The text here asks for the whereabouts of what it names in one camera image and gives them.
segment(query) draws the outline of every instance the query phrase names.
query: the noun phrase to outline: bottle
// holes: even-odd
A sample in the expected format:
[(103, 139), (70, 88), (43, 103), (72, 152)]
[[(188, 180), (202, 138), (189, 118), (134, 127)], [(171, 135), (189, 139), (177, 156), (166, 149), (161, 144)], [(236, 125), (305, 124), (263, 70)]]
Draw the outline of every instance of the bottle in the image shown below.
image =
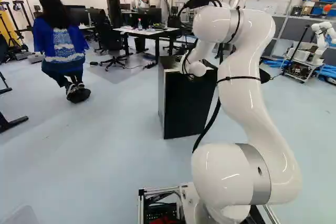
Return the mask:
[(142, 25), (141, 25), (141, 19), (139, 18), (139, 22), (138, 22), (138, 29), (142, 30)]

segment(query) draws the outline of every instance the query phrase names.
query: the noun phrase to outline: dark hair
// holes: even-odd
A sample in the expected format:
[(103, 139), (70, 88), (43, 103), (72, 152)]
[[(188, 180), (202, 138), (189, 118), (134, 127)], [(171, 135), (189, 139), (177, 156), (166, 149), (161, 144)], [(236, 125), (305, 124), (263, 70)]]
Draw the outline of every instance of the dark hair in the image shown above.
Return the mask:
[(71, 18), (61, 0), (39, 0), (43, 8), (42, 18), (52, 27), (66, 29)]

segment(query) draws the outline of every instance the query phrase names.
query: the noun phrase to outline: table leg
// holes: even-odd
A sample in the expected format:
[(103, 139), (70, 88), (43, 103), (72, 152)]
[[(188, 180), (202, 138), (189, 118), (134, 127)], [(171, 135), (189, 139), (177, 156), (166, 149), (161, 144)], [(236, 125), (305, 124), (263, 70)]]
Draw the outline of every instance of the table leg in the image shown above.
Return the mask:
[(169, 56), (173, 55), (173, 47), (174, 47), (174, 38), (169, 37), (169, 50), (168, 50)]
[(127, 56), (133, 54), (132, 52), (130, 52), (130, 49), (129, 49), (129, 46), (128, 46), (128, 33), (124, 34), (124, 50), (125, 50), (125, 54)]
[(159, 56), (160, 56), (160, 38), (155, 39), (155, 64), (159, 63)]

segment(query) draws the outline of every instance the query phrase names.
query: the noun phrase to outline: metal frame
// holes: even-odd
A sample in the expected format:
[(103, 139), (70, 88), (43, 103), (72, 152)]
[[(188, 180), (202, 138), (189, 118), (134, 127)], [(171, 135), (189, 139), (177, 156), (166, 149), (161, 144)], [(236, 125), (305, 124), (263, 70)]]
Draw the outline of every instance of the metal frame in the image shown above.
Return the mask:
[[(138, 224), (144, 224), (144, 197), (166, 194), (166, 193), (174, 193), (174, 194), (178, 194), (178, 195), (182, 196), (184, 188), (186, 188), (187, 185), (188, 184), (181, 184), (180, 186), (165, 187), (165, 188), (142, 188), (142, 189), (139, 189), (139, 195), (138, 195)], [(281, 224), (279, 219), (277, 218), (277, 216), (273, 212), (273, 209), (269, 205), (263, 205), (263, 208), (264, 208), (268, 218), (272, 222), (272, 224)]]

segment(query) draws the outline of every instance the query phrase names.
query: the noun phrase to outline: computer monitor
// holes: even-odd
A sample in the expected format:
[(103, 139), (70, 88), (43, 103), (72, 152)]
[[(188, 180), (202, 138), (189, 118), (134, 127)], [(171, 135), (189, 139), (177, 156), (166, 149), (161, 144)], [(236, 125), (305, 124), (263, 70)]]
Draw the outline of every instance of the computer monitor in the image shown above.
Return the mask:
[(147, 16), (145, 18), (149, 20), (149, 24), (162, 21), (161, 8), (138, 8), (138, 13)]
[(120, 4), (120, 9), (130, 10), (131, 9), (131, 4)]
[(76, 25), (83, 23), (86, 26), (90, 25), (89, 15), (85, 9), (82, 8), (71, 8), (69, 10), (70, 16)]
[(85, 9), (85, 5), (64, 5), (67, 9)]
[(88, 8), (85, 10), (87, 13), (90, 13), (91, 22), (97, 24), (105, 21), (106, 13), (103, 9)]
[(107, 0), (107, 8), (109, 10), (109, 17), (114, 28), (122, 26), (122, 16), (120, 8), (120, 0)]
[(114, 28), (120, 28), (122, 26), (122, 16), (119, 1), (107, 0), (107, 7), (112, 26)]

